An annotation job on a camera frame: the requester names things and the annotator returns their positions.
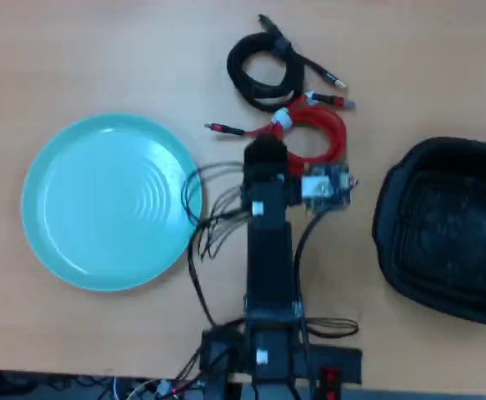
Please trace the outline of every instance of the red component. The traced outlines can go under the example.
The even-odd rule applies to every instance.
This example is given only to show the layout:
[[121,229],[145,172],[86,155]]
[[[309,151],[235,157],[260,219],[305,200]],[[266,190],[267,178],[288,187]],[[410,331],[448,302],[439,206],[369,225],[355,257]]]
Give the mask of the red component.
[[[299,97],[288,108],[293,125],[310,125],[323,131],[330,140],[330,146],[324,154],[317,157],[300,157],[296,154],[288,154],[289,169],[292,174],[301,175],[306,166],[311,164],[326,164],[337,162],[346,150],[346,126],[343,119],[328,105],[318,103],[310,106],[306,97]],[[270,123],[255,131],[246,132],[257,136],[264,133],[272,133],[279,140],[283,139],[283,127],[280,123]]]
[[344,107],[344,97],[337,96],[333,100],[333,104],[335,104],[337,107]]
[[212,123],[210,129],[215,132],[222,132],[223,126],[220,123]]
[[322,367],[320,370],[319,386],[322,400],[341,400],[342,373],[333,367]]

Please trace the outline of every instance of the black wire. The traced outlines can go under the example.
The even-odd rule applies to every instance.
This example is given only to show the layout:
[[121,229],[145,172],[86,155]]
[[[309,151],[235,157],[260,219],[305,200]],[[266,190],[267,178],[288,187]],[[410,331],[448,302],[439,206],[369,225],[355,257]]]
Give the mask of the black wire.
[[258,386],[255,383],[252,383],[252,389],[253,389],[254,400],[259,400]]
[[300,394],[298,394],[298,390],[296,390],[296,387],[292,383],[289,382],[287,384],[287,387],[289,388],[289,391],[293,395],[294,400],[301,400]]
[[308,368],[308,379],[309,379],[309,396],[310,398],[314,398],[314,394],[317,390],[317,384],[315,382],[315,377],[313,375],[313,369],[311,368],[311,357],[309,355],[309,335],[308,335],[308,326],[305,317],[305,311],[303,309],[303,297],[302,297],[302,289],[300,285],[300,261],[302,259],[302,251],[306,245],[306,242],[309,239],[309,235],[317,226],[318,222],[329,212],[330,210],[324,210],[313,217],[313,219],[309,222],[308,226],[304,229],[302,233],[302,237],[298,242],[298,246],[296,247],[296,252],[294,253],[294,261],[293,261],[293,269],[294,269],[294,281],[296,282],[296,291],[298,295],[298,300],[300,301],[300,310],[301,310],[301,317],[300,317],[300,328],[302,331],[302,342],[303,342],[303,355],[306,361],[306,365]]
[[[204,165],[200,168],[197,168],[195,171],[193,171],[189,176],[185,179],[182,185],[182,191],[180,193],[180,200],[183,205],[183,209],[185,210],[185,213],[188,215],[189,220],[197,225],[200,216],[199,215],[194,215],[193,210],[191,210],[189,203],[191,202],[194,193],[199,190],[201,187],[201,183],[204,184],[207,181],[210,181],[214,178],[218,178],[222,175],[228,174],[228,173],[238,173],[242,171],[242,164],[240,162],[215,162],[212,164],[207,164]],[[219,172],[214,173],[211,177],[202,177],[201,175],[205,173],[206,171],[214,170],[216,168],[225,168],[224,170],[221,170]],[[193,184],[193,189],[191,192],[189,192],[189,187]]]
[[[353,319],[336,317],[306,318],[308,334],[324,339],[340,339],[355,335],[359,332],[359,325]],[[333,329],[332,332],[320,331],[311,325]]]
[[211,363],[208,365],[208,369],[199,372],[193,379],[189,380],[188,382],[184,383],[182,386],[177,387],[176,389],[172,390],[170,393],[167,393],[163,396],[157,397],[156,400],[163,400],[165,398],[172,398],[175,394],[185,393],[194,383],[202,379],[205,375],[208,374],[208,371],[211,370],[216,364],[218,364],[224,356],[227,356],[232,350],[227,349],[217,355]]
[[232,210],[230,212],[225,212],[224,214],[219,214],[214,216],[213,218],[207,218],[198,223],[197,228],[193,232],[193,235],[191,236],[191,239],[189,240],[189,244],[187,247],[187,261],[188,261],[188,268],[189,268],[189,276],[191,277],[191,281],[193,282],[194,289],[196,291],[196,294],[198,295],[198,300],[200,302],[200,305],[202,306],[203,312],[206,314],[206,317],[208,318],[209,323],[211,323],[212,327],[216,327],[217,324],[213,320],[213,317],[211,316],[211,313],[209,312],[208,305],[206,303],[205,297],[203,296],[203,291],[202,291],[202,285],[200,285],[200,282],[198,280],[198,274],[196,271],[196,268],[194,266],[194,258],[193,258],[193,248],[194,248],[194,241],[197,237],[197,235],[200,233],[202,229],[207,228],[207,226],[211,223],[211,221],[215,219],[231,219],[235,218],[241,213],[244,213],[244,210],[242,209],[237,209],[237,210]]
[[111,390],[111,385],[108,385],[103,392],[100,393],[100,396],[98,396],[97,400],[102,400],[105,395]]
[[[228,74],[237,90],[249,104],[267,113],[288,107],[303,93],[305,65],[332,83],[337,80],[324,67],[295,52],[291,42],[285,38],[270,18],[260,14],[259,21],[266,32],[243,37],[232,48],[227,60]],[[244,71],[247,60],[261,52],[271,53],[285,63],[285,75],[279,85],[258,82]],[[274,99],[277,102],[265,103],[261,101],[264,99]]]
[[220,248],[224,244],[224,242],[228,239],[228,237],[237,229],[239,229],[242,225],[244,225],[250,219],[250,215],[247,213],[242,213],[241,216],[234,218],[233,220],[229,220],[221,227],[217,228],[215,231],[211,233],[211,236],[208,237],[206,242],[206,247],[203,250],[203,253],[200,254],[200,258],[203,259],[205,253],[207,252],[209,258],[214,259]]

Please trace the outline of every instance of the red cable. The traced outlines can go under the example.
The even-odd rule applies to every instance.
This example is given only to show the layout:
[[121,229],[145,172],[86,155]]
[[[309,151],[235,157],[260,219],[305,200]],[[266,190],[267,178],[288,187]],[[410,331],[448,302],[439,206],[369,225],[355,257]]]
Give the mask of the red cable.
[[[323,102],[310,105],[306,96],[301,96],[288,107],[288,114],[293,121],[293,126],[309,125],[318,128],[330,141],[326,152],[317,157],[300,157],[288,152],[289,169],[292,174],[301,175],[308,165],[334,163],[343,157],[346,151],[346,126],[343,119],[329,105]],[[284,129],[279,122],[271,122],[254,131],[243,131],[216,123],[209,124],[207,127],[216,132],[247,134],[253,137],[272,133],[277,139],[283,140]]]

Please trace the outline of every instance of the cable bundle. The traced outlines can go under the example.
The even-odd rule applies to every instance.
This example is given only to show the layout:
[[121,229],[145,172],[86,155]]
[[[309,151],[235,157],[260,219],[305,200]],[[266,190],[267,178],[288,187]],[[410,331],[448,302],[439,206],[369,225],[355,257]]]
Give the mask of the cable bundle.
[[181,199],[183,208],[188,215],[189,221],[196,226],[187,248],[189,275],[198,295],[200,305],[213,327],[216,327],[217,324],[209,312],[202,286],[198,280],[198,274],[194,266],[194,250],[195,248],[197,249],[201,261],[206,255],[211,259],[215,258],[228,236],[237,228],[241,227],[250,218],[250,214],[240,207],[233,206],[239,198],[241,190],[239,186],[231,187],[221,194],[213,203],[209,215],[204,219],[200,219],[199,216],[193,214],[189,203],[200,188],[200,178],[202,178],[202,183],[205,184],[212,179],[226,174],[241,173],[242,171],[243,165],[240,162],[209,164],[191,173],[183,183],[182,188]]
[[317,157],[300,157],[291,152],[288,153],[290,172],[300,175],[308,165],[337,162],[346,152],[346,126],[343,119],[330,105],[351,108],[355,106],[355,103],[342,97],[310,92],[299,97],[289,108],[278,110],[273,115],[271,123],[259,129],[244,131],[219,123],[209,123],[205,127],[214,132],[231,133],[239,136],[256,137],[261,134],[272,134],[279,140],[283,139],[286,129],[292,125],[309,125],[320,129],[330,141],[330,146],[326,152]]
[[[227,69],[233,84],[245,100],[267,113],[289,106],[303,93],[304,67],[307,65],[325,81],[338,88],[346,89],[344,82],[335,75],[293,50],[293,46],[270,18],[259,14],[259,21],[266,32],[254,33],[242,38],[228,55]],[[254,54],[267,52],[285,62],[285,75],[277,85],[267,85],[250,77],[243,69],[245,62]],[[261,102],[264,99],[278,100],[274,104]]]

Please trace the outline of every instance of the wire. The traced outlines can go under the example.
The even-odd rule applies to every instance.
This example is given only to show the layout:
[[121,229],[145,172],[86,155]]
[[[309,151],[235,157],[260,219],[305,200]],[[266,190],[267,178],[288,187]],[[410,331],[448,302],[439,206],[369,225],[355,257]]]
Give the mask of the wire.
[[302,237],[298,242],[296,251],[294,253],[293,270],[294,270],[294,281],[296,283],[296,292],[298,295],[298,300],[301,304],[301,317],[300,317],[300,328],[302,331],[302,341],[303,341],[303,353],[306,361],[306,366],[308,368],[308,380],[309,380],[309,395],[314,398],[314,394],[317,390],[317,384],[315,382],[315,376],[313,375],[313,369],[311,368],[311,357],[309,355],[309,337],[308,337],[308,326],[305,318],[305,311],[303,309],[303,297],[302,289],[300,285],[300,261],[302,259],[302,251],[309,239],[309,235],[315,229],[318,222],[329,212],[330,210],[324,210],[316,214],[313,219],[309,222],[308,226],[303,230]]
[[[355,335],[359,332],[359,325],[353,319],[337,317],[306,318],[308,334],[324,339],[340,339]],[[332,332],[320,331],[311,325],[333,329]]]
[[[213,171],[210,176],[202,176],[201,173]],[[200,181],[203,183],[221,177],[227,173],[240,173],[242,171],[242,164],[240,162],[217,162],[198,168],[193,171],[187,179],[183,182],[181,191],[181,201],[185,212],[188,215],[189,221],[196,224],[196,228],[191,236],[188,248],[187,248],[187,260],[188,271],[191,281],[193,282],[194,289],[197,293],[198,300],[203,309],[206,318],[212,327],[216,327],[217,324],[213,320],[211,313],[209,312],[208,305],[203,295],[202,286],[198,279],[198,273],[194,265],[194,246],[198,240],[198,254],[203,260],[207,253],[210,258],[216,257],[218,250],[236,228],[240,227],[245,218],[248,216],[248,212],[241,208],[230,209],[234,201],[238,198],[240,193],[239,187],[231,187],[226,192],[222,193],[219,198],[214,202],[211,212],[208,217],[199,219],[199,216],[195,215],[191,209],[190,202],[193,194],[200,188]],[[203,238],[206,238],[205,246],[202,249]],[[212,252],[213,245],[217,243],[217,246]]]
[[[211,369],[212,367],[214,367],[216,364],[218,364],[222,358],[226,355],[228,355],[230,349],[228,350],[225,350],[224,352],[221,352],[219,355],[217,355],[214,360],[211,361],[211,363],[208,365],[208,370]],[[191,379],[190,381],[184,383],[182,386],[180,387],[176,387],[174,388],[171,392],[165,394],[165,395],[162,395],[162,396],[159,396],[159,397],[156,397],[156,400],[163,400],[163,399],[166,399],[166,398],[172,398],[174,397],[174,395],[177,395],[177,394],[180,394],[180,393],[184,393],[186,392],[189,388],[191,388],[191,386],[196,383],[197,381],[199,381],[200,379],[203,378],[203,376],[208,373],[208,371],[201,371],[199,372],[195,377],[193,377],[193,379]],[[129,396],[126,398],[126,400],[131,400],[133,398],[133,395],[135,395],[136,393],[138,393],[139,391],[141,391],[143,388],[145,388],[148,384],[150,383],[154,383],[156,382],[157,379],[150,379],[149,381],[146,381],[146,382],[143,382],[141,383],[139,386],[137,386],[135,389],[133,389],[133,391],[129,394]]]
[[200,231],[206,229],[212,221],[219,220],[219,219],[228,220],[231,218],[236,218],[237,216],[241,215],[241,213],[244,213],[244,210],[239,208],[236,210],[232,210],[230,212],[225,212],[223,214],[216,215],[214,217],[208,217],[200,221],[198,223],[196,230],[193,232],[193,235],[191,236],[191,239],[189,240],[189,244],[187,247],[187,261],[188,261],[189,276],[191,277],[191,281],[193,282],[194,289],[196,291],[196,294],[198,295],[198,300],[200,302],[200,305],[202,306],[202,310],[206,314],[206,317],[209,323],[211,323],[212,327],[216,327],[217,324],[215,323],[213,317],[211,316],[211,313],[209,312],[208,305],[206,303],[205,297],[203,296],[202,285],[200,285],[196,267],[194,266],[194,259],[193,259],[194,242],[197,236],[199,235]]
[[150,379],[149,381],[146,381],[146,382],[141,383],[139,386],[137,386],[136,388],[134,388],[131,393],[129,393],[129,396],[126,397],[126,400],[131,400],[131,398],[133,398],[133,395],[139,393],[147,385],[149,385],[150,383],[154,383],[156,381],[158,381],[158,379]]
[[[212,176],[204,176],[205,172],[214,170],[217,171]],[[221,177],[222,175],[226,175],[229,173],[240,173],[242,170],[243,164],[240,162],[215,162],[197,168],[192,173],[190,173],[183,182],[182,191],[180,194],[183,209],[185,210],[189,221],[191,221],[194,225],[197,225],[200,219],[199,215],[195,215],[193,213],[190,203],[193,200],[194,194],[197,192],[197,190],[199,190],[202,184],[205,184],[212,179]],[[193,189],[189,192],[189,187],[191,187],[191,185],[193,185]]]
[[113,378],[113,396],[115,397],[115,400],[118,400],[117,377]]
[[258,385],[256,385],[255,383],[252,383],[252,389],[253,389],[254,400],[259,400]]
[[[338,88],[346,89],[344,82],[328,72],[316,62],[301,56],[293,50],[289,40],[270,18],[259,14],[259,21],[266,32],[254,33],[243,37],[228,55],[227,69],[233,84],[244,99],[258,110],[273,113],[289,106],[303,92],[304,66],[312,68],[325,81]],[[250,77],[244,65],[254,54],[266,52],[285,62],[285,75],[279,85],[267,85]],[[264,99],[276,100],[273,104],[262,102]]]
[[[308,102],[306,96],[301,96],[288,108],[288,118],[293,125],[309,125],[326,134],[330,145],[328,149],[317,157],[300,157],[288,152],[289,170],[294,175],[301,175],[308,165],[334,163],[340,160],[346,151],[346,126],[343,119],[326,103]],[[206,127],[219,133],[233,133],[234,128],[218,123],[206,124]],[[278,140],[283,140],[285,129],[279,122],[271,122],[253,131],[240,131],[237,135],[257,137],[262,134],[272,134]]]
[[300,394],[298,393],[298,390],[296,390],[296,387],[292,383],[288,383],[287,387],[289,388],[289,391],[293,395],[294,400],[301,400]]

